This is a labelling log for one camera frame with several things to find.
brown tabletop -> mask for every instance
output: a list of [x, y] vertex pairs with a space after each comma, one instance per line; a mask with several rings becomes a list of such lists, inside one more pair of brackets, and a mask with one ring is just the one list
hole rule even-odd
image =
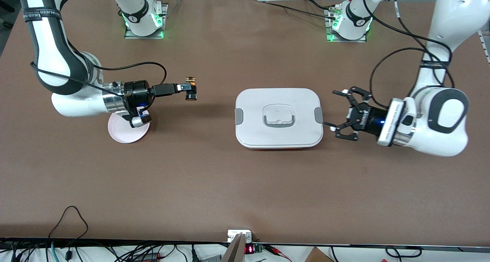
[[[282, 3], [321, 13], [306, 1]], [[433, 4], [400, 7], [406, 25], [426, 35]], [[471, 100], [462, 154], [381, 147], [365, 133], [349, 142], [328, 129], [313, 148], [253, 151], [235, 138], [241, 91], [309, 88], [325, 120], [341, 123], [348, 102], [332, 90], [367, 88], [378, 60], [416, 43], [379, 24], [365, 44], [327, 42], [321, 18], [252, 0], [184, 0], [164, 39], [128, 40], [117, 11], [113, 0], [70, 0], [62, 12], [68, 37], [105, 67], [154, 60], [167, 67], [167, 82], [196, 76], [198, 101], [158, 98], [149, 133], [117, 143], [109, 114], [56, 112], [29, 68], [33, 49], [19, 18], [0, 59], [0, 236], [47, 236], [76, 205], [90, 226], [86, 238], [223, 241], [227, 229], [243, 228], [268, 242], [490, 246], [490, 80], [477, 35], [451, 64]], [[391, 3], [376, 14], [397, 23]], [[378, 100], [406, 95], [420, 56], [408, 51], [380, 67]], [[154, 66], [105, 72], [106, 81], [161, 77]], [[81, 231], [71, 211], [55, 236]]]

gray floor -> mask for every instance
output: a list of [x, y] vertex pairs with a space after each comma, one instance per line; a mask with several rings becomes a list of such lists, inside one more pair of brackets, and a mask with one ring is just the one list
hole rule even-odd
[[[20, 1], [19, 0], [2, 0], [2, 1], [14, 7], [15, 12], [9, 13], [5, 9], [0, 8], [0, 18], [7, 22], [14, 23], [14, 21], [17, 18], [17, 14], [19, 14], [19, 10], [21, 9]], [[0, 55], [3, 52], [3, 48], [5, 48], [5, 44], [7, 43], [7, 39], [9, 35], [10, 35], [10, 30], [3, 26], [0, 26]]]

blue cable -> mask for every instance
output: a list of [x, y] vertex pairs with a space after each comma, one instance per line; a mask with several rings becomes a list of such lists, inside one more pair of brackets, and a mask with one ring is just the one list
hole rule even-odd
[[60, 260], [56, 256], [56, 252], [54, 252], [54, 242], [51, 242], [51, 252], [53, 252], [54, 260], [56, 260], [56, 262], [60, 262]]

